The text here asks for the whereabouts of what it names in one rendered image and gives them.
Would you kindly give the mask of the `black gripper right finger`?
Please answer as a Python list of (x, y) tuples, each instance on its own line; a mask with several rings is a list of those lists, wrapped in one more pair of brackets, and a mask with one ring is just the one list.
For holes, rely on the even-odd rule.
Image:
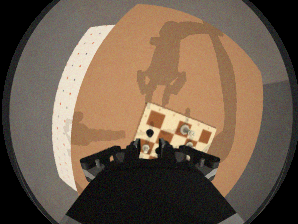
[[(163, 138), (159, 138), (159, 153), (161, 157), (160, 167), (177, 168), (178, 162), (201, 171), (210, 181), (214, 179), (220, 163), (219, 157), (186, 145), (173, 148), (173, 145), (170, 145), (168, 141), (164, 141)], [(190, 157), (190, 161), (186, 159), (187, 155)]]

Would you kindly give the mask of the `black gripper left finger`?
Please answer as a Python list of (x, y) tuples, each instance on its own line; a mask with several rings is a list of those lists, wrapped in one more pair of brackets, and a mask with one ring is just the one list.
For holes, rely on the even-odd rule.
[[(127, 145), (125, 149), (121, 149), (120, 146), (112, 146), (80, 159), (80, 164), (87, 181), (90, 182), (99, 172), (119, 165), (122, 162), (123, 169), (140, 167), (138, 159), (141, 151), (140, 138), (136, 138), (130, 144), (132, 145)], [(113, 156), (113, 160), (110, 162), (111, 156)]]

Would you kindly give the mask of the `chessboard with pieces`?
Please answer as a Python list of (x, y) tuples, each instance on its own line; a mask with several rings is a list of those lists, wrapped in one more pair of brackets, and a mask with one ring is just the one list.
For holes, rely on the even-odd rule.
[[(188, 134), (182, 134), (180, 128), (182, 125), (188, 125), (189, 130), (196, 131), (196, 136), (190, 138)], [(148, 138), (146, 131), (152, 129), (154, 134)], [(159, 138), (164, 138), (173, 148), (179, 148), (180, 145), (186, 145), (192, 142), (197, 150), (207, 153), (217, 129), (156, 106), (147, 103), (141, 123), (139, 125), (136, 138), (140, 138), (141, 151), (139, 158), (154, 159), (158, 158), (155, 149), (159, 147)], [(134, 140), (134, 141), (135, 141)], [(149, 145), (147, 154), (143, 153), (142, 146)]]

